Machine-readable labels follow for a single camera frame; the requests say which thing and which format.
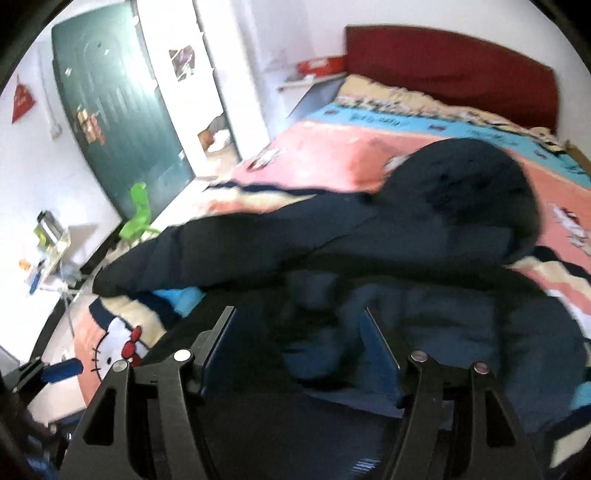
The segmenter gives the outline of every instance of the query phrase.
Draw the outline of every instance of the red triangular sign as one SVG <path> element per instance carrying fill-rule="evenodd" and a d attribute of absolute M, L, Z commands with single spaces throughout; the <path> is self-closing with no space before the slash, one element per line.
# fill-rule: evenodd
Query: red triangular sign
<path fill-rule="evenodd" d="M 17 80 L 17 91 L 14 92 L 14 110 L 12 111 L 12 123 L 16 122 L 20 117 L 27 113 L 33 105 L 35 100 L 19 80 Z"/>

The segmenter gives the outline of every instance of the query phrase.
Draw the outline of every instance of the blue stripe on bedspread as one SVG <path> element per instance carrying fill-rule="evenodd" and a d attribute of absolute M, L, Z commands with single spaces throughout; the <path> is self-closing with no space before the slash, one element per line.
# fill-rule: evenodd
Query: blue stripe on bedspread
<path fill-rule="evenodd" d="M 531 138 L 503 132 L 492 127 L 479 127 L 459 121 L 380 113 L 359 108 L 345 108 L 334 103 L 309 115 L 308 119 L 327 124 L 356 125 L 392 132 L 439 135 L 445 138 L 480 138 L 497 147 L 513 150 L 583 187 L 591 187 L 589 176 L 569 155 L 553 154 Z"/>

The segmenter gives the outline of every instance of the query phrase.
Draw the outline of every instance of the white wall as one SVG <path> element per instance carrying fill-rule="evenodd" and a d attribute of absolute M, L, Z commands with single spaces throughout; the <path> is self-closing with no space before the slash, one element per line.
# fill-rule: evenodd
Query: white wall
<path fill-rule="evenodd" d="M 16 75 L 0 96 L 0 341 L 21 361 L 28 360 L 59 299 L 46 291 L 29 296 L 26 275 L 18 268 L 19 259 L 34 258 L 33 229 L 39 212 L 51 210 L 71 228 L 72 247 L 67 256 L 78 265 L 90 258 L 121 221 L 74 140 L 59 100 L 52 59 L 51 44 L 40 41 L 20 62 L 20 79 L 37 103 L 14 125 Z M 49 133 L 42 80 L 63 129 L 56 140 Z"/>
<path fill-rule="evenodd" d="M 287 63 L 295 63 L 308 57 L 343 54 L 344 28 L 349 24 L 420 25 L 480 37 L 552 67 L 560 87 L 559 136 L 562 140 L 572 139 L 591 155 L 591 135 L 588 135 L 591 74 L 558 27 L 529 0 L 235 0 L 235 3 L 249 12 L 243 18 L 252 16 L 250 24 L 243 21 L 247 42 L 260 50 L 259 59 L 267 60 L 259 61 L 255 73 L 255 77 L 263 78 L 264 86 L 259 87 L 259 93 L 264 110 L 271 109 L 268 103 L 277 101 L 269 92 L 277 86 L 277 81 L 264 70 L 269 64 L 285 63 L 285 56 L 281 55 L 283 48 L 290 52 Z M 311 44 L 311 52 L 307 48 L 289 47 L 300 44 Z M 279 117 L 266 120 L 268 125 L 282 121 Z"/>

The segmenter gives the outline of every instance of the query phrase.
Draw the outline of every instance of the red box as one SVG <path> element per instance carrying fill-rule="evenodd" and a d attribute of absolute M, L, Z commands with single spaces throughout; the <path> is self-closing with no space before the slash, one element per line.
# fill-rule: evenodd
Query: red box
<path fill-rule="evenodd" d="M 327 75 L 334 75 L 335 73 L 344 72 L 346 69 L 346 55 L 340 57 L 319 57 L 301 61 L 297 65 L 297 71 L 302 75 L 315 74 L 317 77 L 325 77 Z"/>

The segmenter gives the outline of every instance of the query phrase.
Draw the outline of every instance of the black bracket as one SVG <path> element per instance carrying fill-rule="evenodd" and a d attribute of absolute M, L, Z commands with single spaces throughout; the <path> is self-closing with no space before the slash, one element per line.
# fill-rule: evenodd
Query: black bracket
<path fill-rule="evenodd" d="M 156 400 L 168 478 L 218 479 L 199 419 L 188 401 L 204 402 L 210 360 L 234 317 L 227 307 L 208 335 L 190 350 L 165 361 L 132 368 L 115 362 L 83 416 L 61 469 L 61 480 L 153 480 L 145 403 Z M 382 463 L 385 480 L 427 480 L 441 428 L 442 402 L 454 401 L 454 423 L 446 480 L 535 480 L 540 470 L 523 429 L 501 385 L 482 362 L 468 369 L 442 366 L 412 350 L 395 332 L 366 311 L 383 346 L 398 365 L 398 386 L 405 408 L 394 450 Z"/>

